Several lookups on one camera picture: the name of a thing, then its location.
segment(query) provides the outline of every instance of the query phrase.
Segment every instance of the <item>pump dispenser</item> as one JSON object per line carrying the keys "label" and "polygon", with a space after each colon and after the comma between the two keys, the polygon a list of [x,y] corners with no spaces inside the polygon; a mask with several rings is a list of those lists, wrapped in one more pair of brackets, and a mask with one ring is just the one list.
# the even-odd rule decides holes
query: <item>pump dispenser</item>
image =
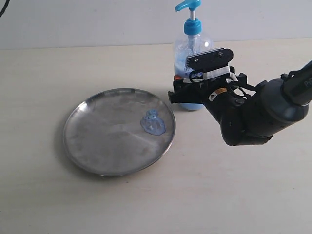
{"label": "pump dispenser", "polygon": [[[196,18],[195,10],[201,5],[200,0],[185,0],[175,7],[175,11],[189,8],[190,17],[184,23],[184,32],[174,43],[175,78],[189,78],[191,68],[185,66],[186,57],[212,49],[213,41],[202,32],[202,25]],[[199,110],[202,104],[181,103],[182,108],[190,111]]]}

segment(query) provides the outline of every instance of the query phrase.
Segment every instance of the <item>black cable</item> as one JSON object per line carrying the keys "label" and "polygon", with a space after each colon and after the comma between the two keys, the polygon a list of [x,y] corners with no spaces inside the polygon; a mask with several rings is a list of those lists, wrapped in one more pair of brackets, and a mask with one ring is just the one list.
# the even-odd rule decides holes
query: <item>black cable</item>
{"label": "black cable", "polygon": [[6,0],[6,2],[5,2],[5,4],[4,4],[2,10],[0,11],[0,18],[1,18],[1,16],[3,15],[3,13],[5,12],[6,8],[8,7],[9,2],[10,2],[10,0]]}

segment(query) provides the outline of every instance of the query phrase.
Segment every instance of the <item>blue pump nozzle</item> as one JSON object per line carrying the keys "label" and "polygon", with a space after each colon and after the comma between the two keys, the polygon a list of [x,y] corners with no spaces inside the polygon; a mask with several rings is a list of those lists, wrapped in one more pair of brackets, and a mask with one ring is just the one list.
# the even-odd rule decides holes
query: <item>blue pump nozzle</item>
{"label": "blue pump nozzle", "polygon": [[180,11],[186,7],[190,9],[190,11],[194,11],[198,8],[201,4],[200,0],[185,0],[184,2],[180,3],[178,6],[175,7],[175,11]]}
{"label": "blue pump nozzle", "polygon": [[201,5],[200,0],[185,0],[175,7],[175,11],[181,11],[188,7],[191,11],[190,18],[184,24],[184,33],[189,36],[194,36],[201,33],[201,22],[195,16],[195,9]]}

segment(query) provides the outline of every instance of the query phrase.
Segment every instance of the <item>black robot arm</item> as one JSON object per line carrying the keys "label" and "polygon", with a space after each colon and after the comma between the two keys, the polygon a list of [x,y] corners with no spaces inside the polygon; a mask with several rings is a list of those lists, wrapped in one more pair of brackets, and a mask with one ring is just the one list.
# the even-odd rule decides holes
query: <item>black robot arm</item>
{"label": "black robot arm", "polygon": [[231,146],[265,144],[307,115],[312,61],[299,71],[253,87],[247,84],[245,74],[236,75],[229,66],[232,58],[233,52],[224,48],[189,56],[186,65],[193,72],[188,79],[175,79],[174,92],[168,92],[170,102],[203,104]]}

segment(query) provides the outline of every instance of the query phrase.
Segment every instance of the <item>stainless steel plate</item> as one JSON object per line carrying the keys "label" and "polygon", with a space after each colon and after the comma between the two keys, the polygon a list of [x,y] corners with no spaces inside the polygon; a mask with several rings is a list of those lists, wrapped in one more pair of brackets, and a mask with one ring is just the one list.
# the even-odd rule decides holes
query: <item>stainless steel plate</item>
{"label": "stainless steel plate", "polygon": [[[165,125],[165,133],[158,136],[140,124],[152,109]],[[173,112],[155,95],[138,89],[113,89],[90,97],[70,114],[63,142],[68,157],[84,170],[123,176],[159,160],[171,146],[175,130]]]}

